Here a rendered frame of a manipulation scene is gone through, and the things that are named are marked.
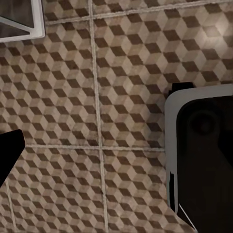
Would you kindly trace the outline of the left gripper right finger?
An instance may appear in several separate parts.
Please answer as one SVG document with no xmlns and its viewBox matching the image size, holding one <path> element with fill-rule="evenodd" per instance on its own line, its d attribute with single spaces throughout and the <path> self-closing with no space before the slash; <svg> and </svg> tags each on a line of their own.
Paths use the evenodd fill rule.
<svg viewBox="0 0 233 233">
<path fill-rule="evenodd" d="M 222 129 L 217 145 L 233 168 L 233 131 Z"/>
</svg>

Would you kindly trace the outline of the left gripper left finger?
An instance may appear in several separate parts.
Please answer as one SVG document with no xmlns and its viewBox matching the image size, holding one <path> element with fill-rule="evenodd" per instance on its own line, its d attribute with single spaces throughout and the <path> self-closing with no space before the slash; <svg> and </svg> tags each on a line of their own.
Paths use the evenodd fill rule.
<svg viewBox="0 0 233 233">
<path fill-rule="evenodd" d="M 0 187 L 25 149 L 21 129 L 0 134 Z"/>
</svg>

